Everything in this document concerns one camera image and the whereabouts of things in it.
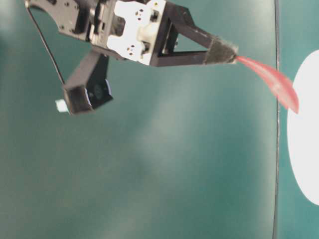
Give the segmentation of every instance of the black vertical line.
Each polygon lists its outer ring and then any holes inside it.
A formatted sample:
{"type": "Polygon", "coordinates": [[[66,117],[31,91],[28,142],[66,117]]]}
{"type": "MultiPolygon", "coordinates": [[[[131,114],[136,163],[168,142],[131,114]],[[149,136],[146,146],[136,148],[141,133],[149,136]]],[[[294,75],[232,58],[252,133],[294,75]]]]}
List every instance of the black vertical line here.
{"type": "MultiPolygon", "coordinates": [[[[279,1],[275,1],[275,31],[276,31],[276,68],[280,68],[280,38],[279,38],[279,1]]],[[[277,217],[278,217],[278,183],[279,183],[279,150],[280,150],[280,104],[277,100],[277,148],[276,148],[276,188],[275,188],[275,208],[274,208],[274,224],[273,239],[277,238],[277,217]]]]}

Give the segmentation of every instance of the white connector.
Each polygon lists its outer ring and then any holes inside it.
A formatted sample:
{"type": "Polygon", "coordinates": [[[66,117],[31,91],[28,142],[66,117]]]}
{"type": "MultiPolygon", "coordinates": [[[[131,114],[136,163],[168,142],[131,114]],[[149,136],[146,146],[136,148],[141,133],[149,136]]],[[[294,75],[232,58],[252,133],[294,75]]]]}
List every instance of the white connector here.
{"type": "Polygon", "coordinates": [[[65,100],[57,100],[55,101],[56,108],[60,113],[66,113],[69,112],[68,106],[65,102],[65,100]]]}

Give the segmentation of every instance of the white servo bracket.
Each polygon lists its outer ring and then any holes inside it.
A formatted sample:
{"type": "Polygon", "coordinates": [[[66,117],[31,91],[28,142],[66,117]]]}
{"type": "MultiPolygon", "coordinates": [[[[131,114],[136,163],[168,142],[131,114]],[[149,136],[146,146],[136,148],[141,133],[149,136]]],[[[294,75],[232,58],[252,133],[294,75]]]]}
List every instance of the white servo bracket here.
{"type": "Polygon", "coordinates": [[[107,47],[124,58],[149,65],[165,5],[164,0],[147,4],[118,0],[114,14],[124,18],[125,27],[122,36],[108,37],[107,47]]]}

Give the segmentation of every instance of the green backdrop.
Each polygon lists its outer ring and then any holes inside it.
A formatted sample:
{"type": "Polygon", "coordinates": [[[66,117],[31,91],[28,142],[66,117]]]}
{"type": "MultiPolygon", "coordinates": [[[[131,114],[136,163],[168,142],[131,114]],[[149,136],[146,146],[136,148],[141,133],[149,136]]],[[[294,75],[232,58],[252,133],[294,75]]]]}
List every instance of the green backdrop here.
{"type": "MultiPolygon", "coordinates": [[[[240,54],[276,65],[273,0],[174,2],[240,54]]],[[[67,78],[89,46],[34,14],[67,78]]],[[[56,111],[61,86],[22,1],[2,0],[0,21],[0,238],[273,236],[277,105],[253,72],[112,59],[115,100],[71,117],[56,111]]],[[[282,191],[294,185],[284,176],[282,191]]],[[[290,196],[279,195],[280,205],[290,196]]]]}
{"type": "MultiPolygon", "coordinates": [[[[319,16],[316,0],[280,0],[280,70],[291,79],[305,58],[319,49],[319,16]]],[[[299,189],[290,164],[287,146],[287,111],[280,113],[280,160],[277,238],[319,238],[319,207],[299,189]]]]}

